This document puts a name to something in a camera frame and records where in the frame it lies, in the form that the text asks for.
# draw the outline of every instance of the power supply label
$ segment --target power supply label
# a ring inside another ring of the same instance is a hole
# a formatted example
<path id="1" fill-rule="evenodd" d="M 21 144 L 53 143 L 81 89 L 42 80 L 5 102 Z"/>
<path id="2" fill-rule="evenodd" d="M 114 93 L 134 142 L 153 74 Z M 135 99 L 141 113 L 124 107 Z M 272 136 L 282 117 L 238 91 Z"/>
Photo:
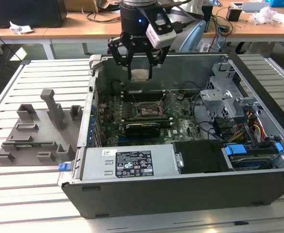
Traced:
<path id="1" fill-rule="evenodd" d="M 118 178 L 154 175 L 150 150 L 117 152 L 115 164 Z"/>

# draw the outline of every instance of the floor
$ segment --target floor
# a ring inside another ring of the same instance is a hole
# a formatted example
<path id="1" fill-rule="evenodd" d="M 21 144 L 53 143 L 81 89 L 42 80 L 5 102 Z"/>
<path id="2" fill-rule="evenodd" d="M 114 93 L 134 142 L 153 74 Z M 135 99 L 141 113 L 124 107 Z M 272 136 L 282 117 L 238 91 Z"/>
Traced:
<path id="1" fill-rule="evenodd" d="M 225 51 L 234 51 L 237 44 L 231 44 L 225 47 Z M 248 43 L 244 44 L 241 51 L 246 51 Z M 19 61 L 16 57 L 13 57 L 13 53 L 17 52 L 17 55 L 24 60 L 40 60 L 46 59 L 44 49 L 41 45 L 4 45 L 4 54 L 0 56 L 0 93 L 5 85 L 9 82 L 14 71 L 19 66 Z M 74 59 L 74 58 L 89 58 L 89 55 L 83 53 L 82 44 L 56 44 L 54 45 L 56 56 L 58 59 Z M 98 46 L 96 44 L 88 44 L 88 51 L 92 54 L 106 54 L 107 50 L 104 45 Z M 271 57 L 284 69 L 284 46 L 280 43 L 276 43 L 272 51 Z"/>

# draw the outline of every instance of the aluminum extrusion table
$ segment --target aluminum extrusion table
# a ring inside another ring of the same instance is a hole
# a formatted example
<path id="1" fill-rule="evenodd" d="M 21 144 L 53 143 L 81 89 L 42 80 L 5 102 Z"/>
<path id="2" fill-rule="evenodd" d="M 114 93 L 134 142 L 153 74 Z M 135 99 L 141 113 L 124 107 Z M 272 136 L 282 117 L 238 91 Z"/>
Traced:
<path id="1" fill-rule="evenodd" d="M 284 110 L 284 71 L 260 55 L 240 57 Z M 64 109 L 83 106 L 89 77 L 88 59 L 21 65 L 0 95 L 0 145 L 15 125 L 21 103 L 47 109 L 39 95 L 43 88 L 53 88 Z M 58 186 L 66 175 L 56 166 L 0 167 L 0 232 L 284 232 L 284 196 L 261 207 L 83 219 Z"/>

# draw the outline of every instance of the tabletop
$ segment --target tabletop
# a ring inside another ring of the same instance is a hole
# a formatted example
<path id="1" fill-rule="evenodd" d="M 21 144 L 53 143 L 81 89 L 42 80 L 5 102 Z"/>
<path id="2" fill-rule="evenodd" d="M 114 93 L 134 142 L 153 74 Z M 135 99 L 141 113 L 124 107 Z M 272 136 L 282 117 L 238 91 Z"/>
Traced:
<path id="1" fill-rule="evenodd" d="M 213 14 L 221 17 L 225 17 L 227 9 L 231 0 L 221 0 L 222 7 L 213 7 Z M 278 13 L 284 14 L 284 7 L 272 8 L 272 10 Z M 114 17 L 118 17 L 119 14 L 109 13 L 97 14 L 96 19 L 107 20 Z M 249 22 L 251 14 L 241 13 L 238 22 L 232 22 L 234 30 L 229 37 L 283 37 L 284 38 L 284 26 L 281 23 L 274 22 L 273 24 L 254 25 Z M 220 24 L 229 25 L 223 19 L 219 18 Z M 67 19 L 61 28 L 34 28 L 33 33 L 26 33 L 22 35 L 14 34 L 9 29 L 0 29 L 0 37 L 3 39 L 63 39 L 63 38 L 104 38 L 109 39 L 111 37 L 119 36 L 121 32 L 120 23 L 95 23 L 90 22 L 81 12 L 68 12 Z M 204 37 L 214 37 L 215 26 L 213 23 L 209 25 L 208 32 L 204 33 Z"/>
<path id="2" fill-rule="evenodd" d="M 223 7 L 228 7 L 231 0 L 220 0 L 222 7 L 213 7 L 213 15 L 218 15 L 221 17 L 226 17 L 227 9 L 222 9 Z M 243 0 L 242 2 L 251 2 L 251 0 Z M 272 8 L 273 11 L 284 14 L 284 7 Z M 241 13 L 238 22 L 231 22 L 234 30 L 230 37 L 284 37 L 284 26 L 282 23 L 276 21 L 273 24 L 266 23 L 260 25 L 254 25 L 249 21 L 251 13 Z M 229 25 L 223 19 L 218 18 L 218 23 Z M 214 32 L 214 24 L 210 24 L 210 31 Z"/>
<path id="3" fill-rule="evenodd" d="M 25 33 L 23 35 L 17 35 L 13 33 L 10 29 L 0 29 L 0 38 L 1 39 L 43 39 L 43 35 L 47 28 L 33 28 L 32 33 Z"/>

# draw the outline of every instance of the gray 3d printed holder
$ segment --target gray 3d printed holder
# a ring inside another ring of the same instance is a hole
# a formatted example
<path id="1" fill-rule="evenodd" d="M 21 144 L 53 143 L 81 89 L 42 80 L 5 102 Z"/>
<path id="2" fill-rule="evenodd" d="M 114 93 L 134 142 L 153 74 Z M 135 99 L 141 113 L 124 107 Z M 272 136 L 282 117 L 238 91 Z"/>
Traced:
<path id="1" fill-rule="evenodd" d="M 19 119 L 1 145 L 0 166 L 51 166 L 74 160 L 82 109 L 73 105 L 62 110 L 54 94 L 51 89 L 41 93 L 47 111 L 35 111 L 31 104 L 19 107 Z"/>

